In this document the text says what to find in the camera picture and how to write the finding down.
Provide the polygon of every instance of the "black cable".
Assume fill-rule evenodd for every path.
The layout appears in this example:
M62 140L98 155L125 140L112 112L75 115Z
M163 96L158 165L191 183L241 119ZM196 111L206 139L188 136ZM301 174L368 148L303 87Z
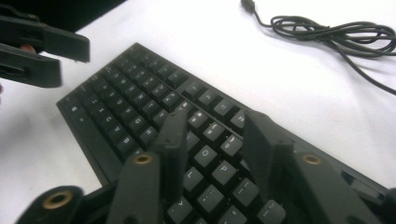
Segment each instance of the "black cable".
M262 27L272 28L280 36L300 41L318 41L338 51L346 62L367 81L396 95L396 90L369 77L348 57L348 55L361 58L396 56L396 52L393 52L396 48L396 34L390 27L368 21L330 27L298 16L276 16L271 19L271 24L265 24L260 20L252 0L242 0L242 6L247 12L255 15ZM387 44L377 49L365 47L377 41L386 41Z

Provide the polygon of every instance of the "keyboard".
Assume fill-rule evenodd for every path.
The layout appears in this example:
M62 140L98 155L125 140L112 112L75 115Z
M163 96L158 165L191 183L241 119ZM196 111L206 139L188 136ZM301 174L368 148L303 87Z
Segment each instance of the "keyboard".
M57 106L102 185L119 178L126 158L148 148L169 113L186 110L183 196L166 208L165 223L276 223L268 216L274 204L261 200L241 156L248 108L152 50L133 44ZM386 189L282 130L326 158L359 194L383 200Z

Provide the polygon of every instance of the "white table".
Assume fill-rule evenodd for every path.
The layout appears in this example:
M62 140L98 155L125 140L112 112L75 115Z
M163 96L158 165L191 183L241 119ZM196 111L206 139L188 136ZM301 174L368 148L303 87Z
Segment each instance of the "white table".
M300 15L330 26L396 28L396 1L256 1L263 21ZM0 223L15 222L42 192L100 184L56 102L134 42L153 49L386 188L396 187L396 97L365 81L332 50L259 27L238 0L127 1L79 31L92 61L61 59L64 85L1 80ZM396 58L353 59L396 88Z

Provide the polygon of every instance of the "mounting hole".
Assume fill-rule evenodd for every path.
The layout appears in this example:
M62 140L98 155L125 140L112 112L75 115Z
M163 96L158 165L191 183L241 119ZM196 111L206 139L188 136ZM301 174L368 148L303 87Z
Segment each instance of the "mounting hole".
M354 217L354 216L348 216L346 218L346 222L349 224L365 224L365 222L360 220L358 217Z
M134 158L134 162L137 164L146 164L151 162L152 157L150 157L149 155L140 155L136 158Z
M45 209L56 209L64 206L73 199L73 194L70 190L59 191L50 195L44 202Z
M312 165L319 165L319 164L321 164L321 159L318 158L318 157L316 157L316 156L313 156L313 155L304 155L304 156L303 156L303 160L304 160L306 163L309 163L309 164L312 164Z

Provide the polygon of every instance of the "cable connector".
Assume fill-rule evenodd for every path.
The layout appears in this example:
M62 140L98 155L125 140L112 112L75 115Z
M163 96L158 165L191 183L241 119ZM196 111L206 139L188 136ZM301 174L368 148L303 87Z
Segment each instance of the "cable connector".
M242 7L249 13L253 13L254 12L254 2L253 0L241 0L242 3Z

